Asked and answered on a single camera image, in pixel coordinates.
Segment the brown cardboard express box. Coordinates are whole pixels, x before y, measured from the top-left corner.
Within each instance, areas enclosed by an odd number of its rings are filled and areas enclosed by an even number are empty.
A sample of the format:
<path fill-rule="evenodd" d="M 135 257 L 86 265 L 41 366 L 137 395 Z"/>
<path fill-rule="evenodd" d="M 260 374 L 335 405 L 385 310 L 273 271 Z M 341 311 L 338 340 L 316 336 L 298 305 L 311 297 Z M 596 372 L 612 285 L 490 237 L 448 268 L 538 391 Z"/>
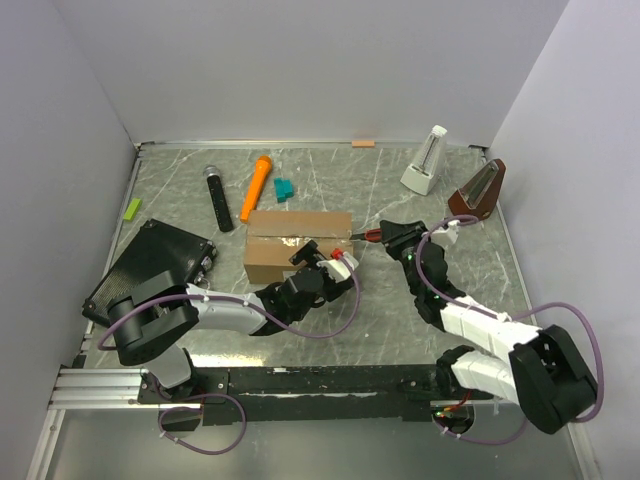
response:
<path fill-rule="evenodd" d="M 244 268 L 251 284 L 280 282 L 299 268 L 290 258 L 310 240 L 330 258 L 339 248 L 354 253 L 352 214 L 256 210 L 247 224 Z"/>

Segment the red black utility knife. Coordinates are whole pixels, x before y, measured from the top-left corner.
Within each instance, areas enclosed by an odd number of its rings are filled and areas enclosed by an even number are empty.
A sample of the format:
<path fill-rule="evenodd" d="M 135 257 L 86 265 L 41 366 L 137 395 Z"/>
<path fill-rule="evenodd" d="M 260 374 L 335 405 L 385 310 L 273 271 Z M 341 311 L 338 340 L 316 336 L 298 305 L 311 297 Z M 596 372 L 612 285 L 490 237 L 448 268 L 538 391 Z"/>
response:
<path fill-rule="evenodd" d="M 382 233 L 380 228 L 369 229 L 364 232 L 352 234 L 350 237 L 351 241 L 366 241 L 370 243 L 379 243 L 382 238 Z"/>

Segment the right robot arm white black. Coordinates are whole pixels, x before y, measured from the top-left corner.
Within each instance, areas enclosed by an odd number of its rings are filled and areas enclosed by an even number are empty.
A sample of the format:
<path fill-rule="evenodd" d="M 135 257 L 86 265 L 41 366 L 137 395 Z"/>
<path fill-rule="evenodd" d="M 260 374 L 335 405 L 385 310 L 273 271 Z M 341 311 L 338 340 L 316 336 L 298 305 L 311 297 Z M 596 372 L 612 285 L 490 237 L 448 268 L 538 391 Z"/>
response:
<path fill-rule="evenodd" d="M 445 249 L 456 242 L 461 227 L 477 221 L 466 214 L 433 228 L 421 221 L 379 224 L 380 242 L 402 265 L 420 317 L 465 341 L 440 358 L 438 390 L 453 399 L 477 390 L 508 400 L 547 434 L 592 420 L 604 400 L 599 352 L 590 369 L 565 329 L 540 328 L 520 316 L 495 312 L 449 280 Z"/>

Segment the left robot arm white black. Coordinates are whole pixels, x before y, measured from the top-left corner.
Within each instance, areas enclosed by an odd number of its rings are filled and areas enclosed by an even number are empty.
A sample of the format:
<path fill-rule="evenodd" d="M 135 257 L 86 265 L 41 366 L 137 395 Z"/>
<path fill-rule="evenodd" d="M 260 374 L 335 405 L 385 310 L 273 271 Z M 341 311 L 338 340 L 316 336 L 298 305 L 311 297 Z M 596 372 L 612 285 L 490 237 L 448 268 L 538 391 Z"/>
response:
<path fill-rule="evenodd" d="M 270 336 L 288 331 L 312 338 L 294 324 L 351 285 L 351 270 L 338 257 L 322 254 L 313 240 L 290 262 L 299 269 L 285 280 L 243 295 L 180 283 L 173 272 L 162 272 L 110 302 L 109 327 L 99 348 L 116 351 L 124 366 L 144 367 L 172 400 L 187 401 L 198 386 L 190 354 L 178 346 L 187 332 Z"/>

